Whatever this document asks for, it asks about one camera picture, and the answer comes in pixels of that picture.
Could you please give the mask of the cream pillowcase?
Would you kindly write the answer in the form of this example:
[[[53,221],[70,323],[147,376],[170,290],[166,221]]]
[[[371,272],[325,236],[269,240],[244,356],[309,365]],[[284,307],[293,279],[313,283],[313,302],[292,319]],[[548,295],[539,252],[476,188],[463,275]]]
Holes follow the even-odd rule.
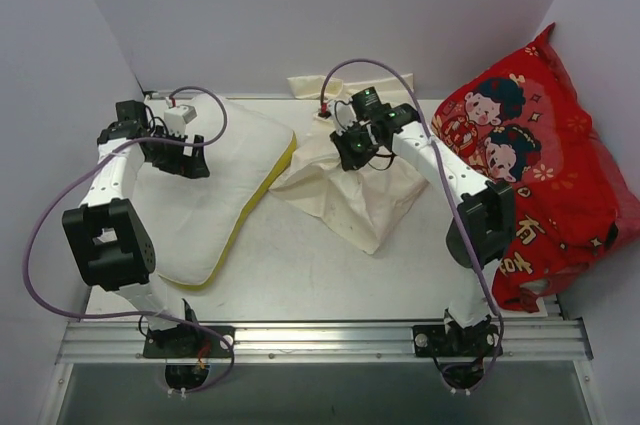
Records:
[[[344,171],[330,141],[334,124],[313,114],[310,132],[297,145],[290,166],[270,192],[321,219],[341,238],[372,255],[428,187],[428,181],[397,158],[376,157],[372,165]]]

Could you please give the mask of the white pillow yellow edge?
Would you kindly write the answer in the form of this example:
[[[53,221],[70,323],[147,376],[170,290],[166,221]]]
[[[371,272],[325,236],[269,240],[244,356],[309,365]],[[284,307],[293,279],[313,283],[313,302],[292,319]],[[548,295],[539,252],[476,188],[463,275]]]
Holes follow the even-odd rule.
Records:
[[[249,214],[289,166],[294,131],[226,99],[199,94],[189,135],[222,137],[204,150],[210,175],[187,179],[145,165],[132,203],[149,233],[157,274],[196,288],[215,276]]]

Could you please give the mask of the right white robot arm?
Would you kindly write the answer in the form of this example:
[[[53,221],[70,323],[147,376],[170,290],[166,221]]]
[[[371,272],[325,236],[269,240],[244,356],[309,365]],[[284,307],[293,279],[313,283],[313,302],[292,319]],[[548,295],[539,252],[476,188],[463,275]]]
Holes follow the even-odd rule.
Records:
[[[345,171],[359,170],[385,148],[412,166],[441,191],[452,222],[445,243],[464,270],[444,312],[446,347],[465,354],[479,342],[482,326],[498,313],[489,290],[489,273],[515,235],[515,193],[503,179],[477,172],[438,139],[409,104],[376,104],[355,110],[342,100],[327,106],[335,131],[330,139]]]

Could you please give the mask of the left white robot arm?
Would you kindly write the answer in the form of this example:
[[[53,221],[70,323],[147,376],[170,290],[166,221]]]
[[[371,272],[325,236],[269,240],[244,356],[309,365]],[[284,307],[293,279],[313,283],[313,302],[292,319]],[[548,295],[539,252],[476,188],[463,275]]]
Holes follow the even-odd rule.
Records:
[[[180,356],[196,353],[205,339],[190,306],[180,322],[166,319],[165,302],[150,277],[156,268],[152,239],[132,203],[142,166],[188,179],[207,178],[204,150],[185,154],[187,125],[196,118],[191,106],[174,106],[151,117],[139,101],[119,102],[116,119],[97,138],[99,160],[80,205],[64,212],[62,226],[83,281],[126,299],[136,310],[150,312],[147,337]]]

